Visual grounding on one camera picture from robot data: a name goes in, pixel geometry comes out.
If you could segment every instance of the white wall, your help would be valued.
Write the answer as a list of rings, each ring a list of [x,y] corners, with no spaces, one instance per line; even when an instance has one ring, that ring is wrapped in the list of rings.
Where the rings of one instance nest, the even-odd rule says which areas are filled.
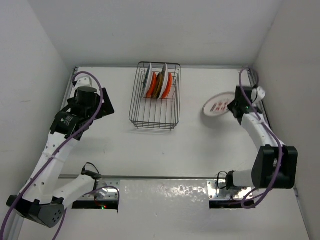
[[[255,63],[273,129],[299,152],[296,184],[312,239],[320,239],[319,12],[318,0],[285,0]]]
[[[282,0],[29,0],[69,67],[245,65]]]
[[[27,0],[0,7],[0,222],[46,144],[69,71]]]

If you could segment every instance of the orange plate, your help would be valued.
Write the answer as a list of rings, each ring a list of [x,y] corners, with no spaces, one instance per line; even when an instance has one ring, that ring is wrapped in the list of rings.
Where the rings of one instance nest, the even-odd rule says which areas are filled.
[[[157,74],[155,72],[153,72],[152,74],[152,82],[149,88],[149,91],[146,93],[146,97],[147,98],[151,98],[152,93],[154,92],[155,86],[156,86],[156,78],[157,78]]]
[[[170,89],[171,89],[171,85],[172,85],[172,74],[171,74],[171,72],[169,72],[168,84],[166,85],[164,93],[162,94],[162,98],[163,99],[166,98],[169,95]]]

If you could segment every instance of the dish rack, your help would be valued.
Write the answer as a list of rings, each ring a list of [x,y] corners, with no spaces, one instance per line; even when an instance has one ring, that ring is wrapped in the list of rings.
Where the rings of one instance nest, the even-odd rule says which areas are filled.
[[[143,85],[150,62],[139,62],[136,68],[129,119],[138,129],[171,131],[180,120],[181,65],[177,63],[151,62],[152,71],[158,75],[167,64],[172,74],[172,85],[166,98],[143,97]]]

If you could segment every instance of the white plate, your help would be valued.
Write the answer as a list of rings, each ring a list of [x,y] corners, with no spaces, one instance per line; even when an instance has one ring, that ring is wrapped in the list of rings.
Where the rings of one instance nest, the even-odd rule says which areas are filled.
[[[204,115],[208,117],[216,117],[229,112],[227,108],[235,99],[234,92],[223,92],[210,98],[202,108]]]
[[[144,88],[142,89],[142,94],[141,94],[143,98],[147,96],[147,92],[149,91],[151,82],[152,82],[152,64],[150,62],[150,65],[146,71],[145,78],[143,81]]]
[[[164,77],[163,77],[163,81],[162,81],[161,92],[160,92],[158,99],[161,99],[162,95],[164,94],[164,92],[167,88],[167,84],[168,84],[169,72],[168,72],[168,66],[166,63],[164,64],[163,69],[162,69],[162,76],[164,76]]]

